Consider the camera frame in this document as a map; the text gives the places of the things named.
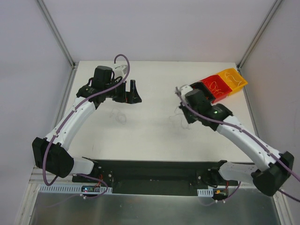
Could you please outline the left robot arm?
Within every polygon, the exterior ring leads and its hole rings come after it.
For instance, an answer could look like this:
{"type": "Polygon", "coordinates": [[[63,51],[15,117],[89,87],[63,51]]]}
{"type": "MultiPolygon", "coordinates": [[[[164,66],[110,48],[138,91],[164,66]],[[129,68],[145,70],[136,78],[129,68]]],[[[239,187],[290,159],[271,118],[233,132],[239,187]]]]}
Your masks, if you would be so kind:
{"type": "Polygon", "coordinates": [[[84,157],[72,157],[68,149],[83,123],[106,99],[126,104],[142,102],[135,80],[130,80],[130,90],[126,91],[125,77],[128,74],[128,66],[117,63],[112,67],[95,68],[94,76],[78,90],[70,109],[56,127],[44,138],[34,139],[32,148],[38,168],[60,178],[81,173],[88,182],[98,179],[95,162],[84,157]]]}

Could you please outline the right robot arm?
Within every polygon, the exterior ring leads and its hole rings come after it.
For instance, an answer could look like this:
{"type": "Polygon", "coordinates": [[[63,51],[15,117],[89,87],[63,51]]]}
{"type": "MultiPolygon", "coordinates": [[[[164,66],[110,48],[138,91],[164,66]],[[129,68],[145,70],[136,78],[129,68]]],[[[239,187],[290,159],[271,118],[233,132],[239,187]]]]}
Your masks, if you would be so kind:
{"type": "Polygon", "coordinates": [[[201,122],[230,140],[252,160],[249,165],[219,161],[216,167],[202,175],[208,185],[217,186],[235,180],[253,184],[264,195],[273,196],[290,176],[299,178],[293,172],[294,156],[290,152],[282,153],[263,142],[248,131],[226,106],[211,104],[201,90],[189,85],[177,88],[175,93],[181,100],[179,108],[189,124],[201,122]]]}

